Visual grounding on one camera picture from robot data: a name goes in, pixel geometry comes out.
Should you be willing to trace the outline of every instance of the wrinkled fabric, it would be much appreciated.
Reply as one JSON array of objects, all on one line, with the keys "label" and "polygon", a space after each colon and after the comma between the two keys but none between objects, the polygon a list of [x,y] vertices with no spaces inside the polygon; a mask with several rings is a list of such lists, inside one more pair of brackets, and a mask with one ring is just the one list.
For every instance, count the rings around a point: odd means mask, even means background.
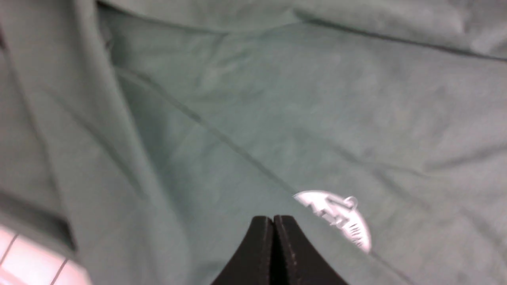
[{"label": "wrinkled fabric", "polygon": [[507,283],[504,4],[106,3],[0,1],[0,223],[96,285],[210,284],[277,214],[352,285]]}]

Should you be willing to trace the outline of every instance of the printed logo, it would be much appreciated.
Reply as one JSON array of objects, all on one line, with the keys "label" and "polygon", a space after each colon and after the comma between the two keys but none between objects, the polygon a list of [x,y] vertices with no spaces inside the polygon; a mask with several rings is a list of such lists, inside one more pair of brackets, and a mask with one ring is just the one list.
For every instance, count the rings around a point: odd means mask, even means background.
[{"label": "printed logo", "polygon": [[342,198],[330,192],[321,190],[304,191],[294,195],[294,198],[305,207],[310,207],[313,213],[338,228],[342,234],[365,253],[372,248],[370,230],[365,220],[357,210],[355,197]]}]

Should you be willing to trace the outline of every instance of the green cloth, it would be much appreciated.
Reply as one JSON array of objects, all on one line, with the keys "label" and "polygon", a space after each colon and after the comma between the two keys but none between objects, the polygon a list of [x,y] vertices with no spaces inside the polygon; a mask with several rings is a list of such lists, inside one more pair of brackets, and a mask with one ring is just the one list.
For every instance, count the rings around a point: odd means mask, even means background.
[{"label": "green cloth", "polygon": [[351,285],[507,283],[507,3],[105,3],[0,0],[1,224],[95,285],[208,285],[277,214]]}]

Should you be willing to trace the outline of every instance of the tiled floor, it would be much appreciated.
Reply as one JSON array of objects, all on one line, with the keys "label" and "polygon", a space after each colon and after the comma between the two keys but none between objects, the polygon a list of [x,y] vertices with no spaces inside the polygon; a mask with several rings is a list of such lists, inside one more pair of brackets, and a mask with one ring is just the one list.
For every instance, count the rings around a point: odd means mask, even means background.
[{"label": "tiled floor", "polygon": [[0,225],[0,285],[91,285],[86,270]]}]

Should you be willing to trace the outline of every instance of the tile grout line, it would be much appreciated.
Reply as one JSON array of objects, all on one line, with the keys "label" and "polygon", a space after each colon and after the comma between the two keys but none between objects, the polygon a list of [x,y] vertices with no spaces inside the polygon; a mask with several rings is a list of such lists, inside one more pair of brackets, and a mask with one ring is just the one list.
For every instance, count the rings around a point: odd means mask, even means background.
[{"label": "tile grout line", "polygon": [[14,244],[14,242],[16,241],[16,239],[18,238],[19,234],[15,234],[13,237],[12,237],[12,240],[11,242],[9,242],[9,245],[7,246],[7,248],[5,249],[5,252],[4,252],[4,255],[2,256],[2,258],[0,259],[0,266],[4,263],[5,259],[7,258],[7,254],[9,254],[9,251],[11,250],[12,248],[12,245]]},{"label": "tile grout line", "polygon": [[60,268],[58,268],[58,271],[56,272],[55,274],[55,277],[53,278],[53,281],[51,281],[51,283],[49,285],[54,285],[56,280],[58,279],[58,277],[60,276],[60,274],[62,273],[63,271],[63,268],[65,267],[65,265],[67,264],[67,261],[68,261],[68,258],[66,258],[62,265],[60,265]]}]

